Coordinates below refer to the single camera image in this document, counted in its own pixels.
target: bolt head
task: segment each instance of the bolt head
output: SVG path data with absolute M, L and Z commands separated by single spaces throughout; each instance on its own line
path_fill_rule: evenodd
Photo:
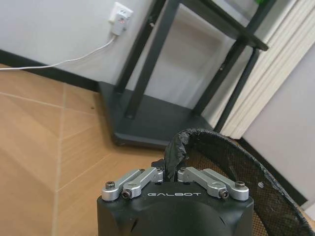
M 226 189 L 221 189 L 219 191 L 219 197 L 222 199 L 227 199 L 230 196 L 229 192 Z
M 124 191 L 122 192 L 122 197 L 123 197 L 124 199 L 130 199 L 130 197 L 131 197 L 131 192 L 130 192 L 129 190 L 124 190 Z
M 105 188 L 106 188 L 106 189 L 113 189 L 113 188 L 115 188 L 115 182 L 114 182 L 114 181 L 108 181 L 108 182 L 106 182 Z
M 235 182 L 235 187 L 236 188 L 244 188 L 245 187 L 245 183 L 243 181 L 236 181 Z

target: black metal shelf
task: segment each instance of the black metal shelf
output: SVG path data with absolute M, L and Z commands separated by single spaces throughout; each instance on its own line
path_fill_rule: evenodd
M 248 46 L 268 50 L 268 46 L 249 32 L 211 0 L 183 0 L 182 4 L 233 39 L 242 38 Z
M 224 112 L 214 130 L 220 132 L 238 98 L 253 66 L 259 50 L 266 51 L 268 46 L 254 36 L 275 0 L 265 0 L 246 27 L 211 0 L 154 0 L 140 28 L 130 54 L 125 62 L 116 85 L 99 82 L 103 96 L 107 121 L 111 127 L 112 137 L 118 145 L 138 145 L 164 148 L 172 137 L 187 128 L 212 129 L 201 113 L 212 99 L 231 68 L 246 46 L 252 47 L 252 56 L 226 105 Z M 168 36 L 179 5 L 183 3 L 222 33 L 236 39 L 225 57 L 219 70 L 201 95 L 194 109 L 188 109 L 169 102 L 144 95 L 158 57 Z M 148 41 L 153 27 L 157 27 L 149 47 L 138 82 L 134 91 L 126 85 Z

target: wall outlet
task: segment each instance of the wall outlet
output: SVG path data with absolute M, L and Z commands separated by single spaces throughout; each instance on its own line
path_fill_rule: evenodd
M 115 2 L 112 12 L 110 13 L 109 22 L 114 23 L 116 19 L 116 15 L 121 14 L 124 15 L 127 19 L 127 24 L 129 20 L 131 19 L 131 16 L 133 14 L 133 11 L 130 10 L 128 7 L 120 4 L 119 2 Z

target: shelf leg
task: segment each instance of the shelf leg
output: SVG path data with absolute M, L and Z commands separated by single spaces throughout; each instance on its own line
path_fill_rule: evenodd
M 230 113 L 233 109 L 233 106 L 234 106 L 237 98 L 239 97 L 248 77 L 250 76 L 250 74 L 252 72 L 253 67 L 255 66 L 255 64 L 258 60 L 258 57 L 259 57 L 259 49 L 253 48 L 251 58 L 248 61 L 247 65 L 246 65 L 246 67 L 245 67 L 245 69 L 241 75 L 241 78 L 238 81 L 229 101 L 227 102 L 227 105 L 226 105 L 222 115 L 220 116 L 220 119 L 219 119 L 216 127 L 214 128 L 215 132 L 220 133 L 220 131 L 222 130 L 228 116 L 230 115 Z
M 129 104 L 126 110 L 127 118 L 134 118 L 137 113 L 143 94 L 148 85 L 153 69 L 158 60 L 158 57 L 160 55 L 160 52 L 162 50 L 162 47 L 164 45 L 168 32 L 171 28 L 171 25 L 174 21 L 174 18 L 175 18 L 175 15 L 176 15 L 176 12 L 180 3 L 181 3 L 181 0 L 169 0 L 166 3 L 165 10 L 163 12 L 163 15 L 161 16 L 161 21 L 159 23 L 156 35 L 154 37 L 152 45 L 149 49 L 149 53 L 147 55 L 147 58 L 144 62 L 141 73 L 139 75 L 136 88 L 133 91 L 133 94 L 129 101 Z
M 156 23 L 158 16 L 160 15 L 166 0 L 154 0 L 148 15 L 146 16 L 141 29 L 137 35 L 137 38 L 131 48 L 128 58 L 124 64 L 122 72 L 119 75 L 118 82 L 115 87 L 115 91 L 123 93 L 127 83 L 133 73 L 135 66 L 141 56 L 141 53 L 149 39 L 149 36 L 153 30 L 153 25 Z
M 200 97 L 194 109 L 192 110 L 195 115 L 201 115 L 205 107 L 208 105 L 208 103 L 222 84 L 223 80 L 229 74 L 230 70 L 232 69 L 233 65 L 235 64 L 236 60 L 239 58 L 245 47 L 246 42 L 244 42 L 242 39 L 237 39 L 235 41 L 230 51 L 226 55 L 224 62 L 221 64 L 219 70 Z

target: shelf base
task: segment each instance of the shelf base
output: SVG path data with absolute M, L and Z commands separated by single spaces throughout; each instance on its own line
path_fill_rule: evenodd
M 132 91 L 116 93 L 114 85 L 99 82 L 105 115 L 112 139 L 117 145 L 133 145 L 164 149 L 173 136 L 187 128 L 211 129 L 201 116 L 194 116 L 191 109 L 143 96 L 135 119 L 125 117 Z

